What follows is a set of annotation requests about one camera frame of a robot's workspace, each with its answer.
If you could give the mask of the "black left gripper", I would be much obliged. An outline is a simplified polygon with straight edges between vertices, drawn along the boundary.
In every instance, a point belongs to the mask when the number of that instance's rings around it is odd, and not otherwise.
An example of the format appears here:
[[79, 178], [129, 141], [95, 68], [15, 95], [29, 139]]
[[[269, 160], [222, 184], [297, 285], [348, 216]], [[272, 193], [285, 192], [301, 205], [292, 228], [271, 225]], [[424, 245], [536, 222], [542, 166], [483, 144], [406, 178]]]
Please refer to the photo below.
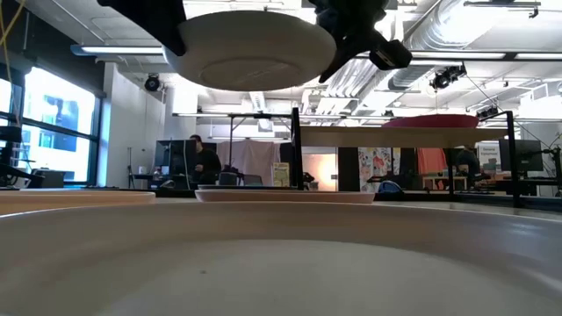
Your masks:
[[184, 22], [183, 0], [97, 0], [138, 25], [148, 22], [166, 22], [164, 46], [177, 56], [186, 53], [179, 26]]

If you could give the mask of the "pale grey plate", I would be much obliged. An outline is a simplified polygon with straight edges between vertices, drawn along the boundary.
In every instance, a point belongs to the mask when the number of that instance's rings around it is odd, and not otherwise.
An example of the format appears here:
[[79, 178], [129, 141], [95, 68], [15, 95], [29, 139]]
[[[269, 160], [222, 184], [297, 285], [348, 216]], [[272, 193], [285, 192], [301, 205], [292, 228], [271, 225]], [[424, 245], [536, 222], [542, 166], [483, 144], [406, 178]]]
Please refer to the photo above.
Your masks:
[[221, 11], [179, 25], [186, 48], [164, 59], [186, 80], [231, 91], [281, 90], [318, 77], [335, 57], [333, 37], [318, 25], [271, 11]]

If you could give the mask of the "magenta plate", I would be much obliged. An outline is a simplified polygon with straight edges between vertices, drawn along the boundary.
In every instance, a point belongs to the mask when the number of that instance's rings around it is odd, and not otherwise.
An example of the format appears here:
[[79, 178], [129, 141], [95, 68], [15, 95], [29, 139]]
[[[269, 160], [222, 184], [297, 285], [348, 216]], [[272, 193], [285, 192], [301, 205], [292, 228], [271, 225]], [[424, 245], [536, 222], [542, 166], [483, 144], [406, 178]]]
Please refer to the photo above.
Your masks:
[[383, 127], [420, 127], [420, 128], [475, 128], [479, 119], [464, 114], [434, 114], [407, 118], [396, 118], [383, 124]]

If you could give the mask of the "salmon pink plate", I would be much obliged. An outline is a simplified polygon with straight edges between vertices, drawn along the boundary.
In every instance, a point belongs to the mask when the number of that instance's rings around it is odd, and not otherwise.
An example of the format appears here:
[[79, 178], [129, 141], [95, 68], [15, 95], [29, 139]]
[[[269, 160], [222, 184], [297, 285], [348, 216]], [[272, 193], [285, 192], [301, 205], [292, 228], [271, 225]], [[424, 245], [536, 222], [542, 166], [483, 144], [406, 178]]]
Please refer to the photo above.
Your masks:
[[370, 205], [376, 194], [304, 190], [196, 190], [200, 202], [304, 202]]

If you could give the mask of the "peach plate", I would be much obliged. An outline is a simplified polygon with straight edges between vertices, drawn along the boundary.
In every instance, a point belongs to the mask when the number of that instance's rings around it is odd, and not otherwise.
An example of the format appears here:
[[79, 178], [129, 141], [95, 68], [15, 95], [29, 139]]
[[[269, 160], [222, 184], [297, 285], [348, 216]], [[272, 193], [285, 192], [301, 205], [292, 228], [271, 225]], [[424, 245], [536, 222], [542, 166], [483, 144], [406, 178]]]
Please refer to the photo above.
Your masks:
[[150, 191], [125, 190], [0, 190], [0, 216], [51, 209], [104, 205], [153, 204]]

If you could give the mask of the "beige grey plate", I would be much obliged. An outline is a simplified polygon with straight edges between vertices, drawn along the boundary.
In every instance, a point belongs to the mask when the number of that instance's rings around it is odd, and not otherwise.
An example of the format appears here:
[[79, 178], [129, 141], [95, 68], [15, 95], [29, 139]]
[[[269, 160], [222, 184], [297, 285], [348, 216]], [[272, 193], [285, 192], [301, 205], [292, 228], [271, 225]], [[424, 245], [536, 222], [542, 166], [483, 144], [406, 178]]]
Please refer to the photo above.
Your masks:
[[315, 203], [0, 217], [0, 316], [562, 316], [562, 222]]

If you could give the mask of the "wooden shelf with black legs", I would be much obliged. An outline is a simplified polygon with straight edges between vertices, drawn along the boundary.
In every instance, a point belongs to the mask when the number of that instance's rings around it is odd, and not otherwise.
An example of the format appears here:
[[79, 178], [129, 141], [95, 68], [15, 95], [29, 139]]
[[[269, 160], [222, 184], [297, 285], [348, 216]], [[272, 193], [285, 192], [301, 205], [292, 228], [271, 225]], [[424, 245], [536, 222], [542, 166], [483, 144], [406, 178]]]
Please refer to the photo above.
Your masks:
[[475, 144], [484, 140], [508, 140], [511, 166], [515, 166], [515, 120], [513, 112], [504, 111], [505, 129], [491, 128], [420, 128], [420, 127], [339, 127], [300, 125], [300, 115], [292, 111], [295, 130], [292, 138], [292, 186], [304, 189], [303, 147], [389, 147], [441, 148], [449, 153], [452, 148]]

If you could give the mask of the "long ceiling light fixture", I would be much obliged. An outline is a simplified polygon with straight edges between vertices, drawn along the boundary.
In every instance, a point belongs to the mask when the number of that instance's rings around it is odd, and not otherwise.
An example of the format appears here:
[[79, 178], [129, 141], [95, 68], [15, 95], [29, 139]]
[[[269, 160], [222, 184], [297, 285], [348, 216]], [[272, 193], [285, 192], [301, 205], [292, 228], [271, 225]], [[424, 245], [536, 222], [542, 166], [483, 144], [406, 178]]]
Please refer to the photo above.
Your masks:
[[[82, 46], [71, 45], [70, 51], [78, 56], [114, 55], [163, 55], [161, 47], [121, 47], [121, 46]], [[451, 61], [520, 61], [520, 62], [562, 62], [562, 52], [534, 51], [478, 51], [449, 50], [422, 51], [412, 50], [415, 60], [451, 60]]]

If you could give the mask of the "black metal gantry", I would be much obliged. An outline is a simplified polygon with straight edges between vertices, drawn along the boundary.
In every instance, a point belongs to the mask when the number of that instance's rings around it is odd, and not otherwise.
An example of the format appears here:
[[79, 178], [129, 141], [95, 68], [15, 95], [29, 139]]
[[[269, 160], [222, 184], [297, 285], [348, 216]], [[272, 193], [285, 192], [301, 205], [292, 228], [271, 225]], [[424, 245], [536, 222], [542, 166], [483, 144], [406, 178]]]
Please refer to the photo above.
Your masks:
[[222, 119], [222, 118], [229, 118], [229, 156], [228, 156], [228, 165], [230, 167], [233, 166], [233, 140], [234, 140], [234, 130], [236, 126], [234, 125], [234, 120], [237, 118], [241, 118], [240, 123], [242, 123], [245, 119], [268, 119], [268, 120], [278, 120], [280, 121], [285, 127], [290, 131], [290, 140], [293, 138], [293, 133], [295, 130], [295, 119], [298, 119], [299, 116], [294, 117], [292, 114], [278, 114], [278, 113], [264, 113], [264, 112], [256, 112], [256, 113], [217, 113], [217, 112], [210, 112], [210, 113], [173, 113], [173, 117], [186, 117], [186, 118], [209, 118], [209, 119]]

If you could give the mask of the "colourful poster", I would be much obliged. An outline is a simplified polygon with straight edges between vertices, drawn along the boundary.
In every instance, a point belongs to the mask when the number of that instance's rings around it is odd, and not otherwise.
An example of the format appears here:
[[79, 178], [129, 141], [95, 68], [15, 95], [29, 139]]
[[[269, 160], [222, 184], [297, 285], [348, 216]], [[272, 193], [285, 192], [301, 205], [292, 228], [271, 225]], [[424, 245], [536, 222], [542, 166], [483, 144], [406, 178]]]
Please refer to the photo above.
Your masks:
[[362, 192], [377, 192], [379, 183], [369, 183], [374, 176], [385, 176], [391, 168], [391, 148], [359, 147], [359, 186]]

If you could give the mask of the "beige curtain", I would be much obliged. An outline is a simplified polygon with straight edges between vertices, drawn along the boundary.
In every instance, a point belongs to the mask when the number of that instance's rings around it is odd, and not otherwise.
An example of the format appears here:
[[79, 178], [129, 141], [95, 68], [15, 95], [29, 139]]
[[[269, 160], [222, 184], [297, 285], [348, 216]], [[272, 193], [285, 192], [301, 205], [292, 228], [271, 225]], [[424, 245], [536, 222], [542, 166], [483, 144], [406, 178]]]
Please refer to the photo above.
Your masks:
[[273, 185], [273, 164], [280, 162], [280, 145], [275, 142], [241, 140], [217, 144], [217, 155], [223, 166], [232, 165], [244, 175], [262, 178], [265, 186]]

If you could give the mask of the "orange cloth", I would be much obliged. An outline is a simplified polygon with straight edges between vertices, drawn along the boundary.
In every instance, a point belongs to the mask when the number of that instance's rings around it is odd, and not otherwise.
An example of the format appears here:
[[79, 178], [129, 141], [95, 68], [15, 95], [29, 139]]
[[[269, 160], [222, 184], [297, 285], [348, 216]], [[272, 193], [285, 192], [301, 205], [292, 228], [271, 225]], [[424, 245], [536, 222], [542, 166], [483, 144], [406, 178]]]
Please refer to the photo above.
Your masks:
[[440, 173], [448, 168], [441, 148], [418, 148], [417, 166], [420, 174]]

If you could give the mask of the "large window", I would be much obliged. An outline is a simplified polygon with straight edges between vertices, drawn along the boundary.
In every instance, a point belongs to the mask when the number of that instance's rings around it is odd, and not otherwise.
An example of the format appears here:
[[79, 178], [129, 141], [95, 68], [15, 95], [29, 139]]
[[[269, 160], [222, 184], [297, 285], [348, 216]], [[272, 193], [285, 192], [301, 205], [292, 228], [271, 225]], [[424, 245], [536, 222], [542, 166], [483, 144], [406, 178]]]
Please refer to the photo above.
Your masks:
[[66, 185], [97, 180], [101, 99], [90, 91], [33, 67], [7, 71], [0, 63], [0, 127], [15, 126], [21, 141], [0, 140], [6, 162], [25, 172], [63, 173]]

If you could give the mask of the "white printed sign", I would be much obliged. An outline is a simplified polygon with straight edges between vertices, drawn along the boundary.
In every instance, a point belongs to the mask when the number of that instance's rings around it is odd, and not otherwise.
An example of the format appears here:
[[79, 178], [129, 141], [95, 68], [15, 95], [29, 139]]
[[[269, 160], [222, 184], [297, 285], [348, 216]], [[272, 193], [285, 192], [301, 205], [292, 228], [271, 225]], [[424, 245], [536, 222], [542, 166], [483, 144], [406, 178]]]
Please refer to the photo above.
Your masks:
[[497, 142], [477, 143], [477, 154], [481, 169], [485, 173], [497, 173], [501, 171], [500, 146]]

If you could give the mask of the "dark storage box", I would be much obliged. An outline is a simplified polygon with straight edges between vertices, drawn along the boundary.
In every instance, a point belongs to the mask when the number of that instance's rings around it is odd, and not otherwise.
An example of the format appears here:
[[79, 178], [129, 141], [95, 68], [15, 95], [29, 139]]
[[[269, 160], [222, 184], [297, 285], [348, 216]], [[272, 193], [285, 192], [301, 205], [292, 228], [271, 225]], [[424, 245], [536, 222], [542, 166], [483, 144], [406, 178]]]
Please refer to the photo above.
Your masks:
[[52, 169], [33, 169], [36, 176], [28, 184], [27, 189], [58, 189], [64, 186], [65, 172]]

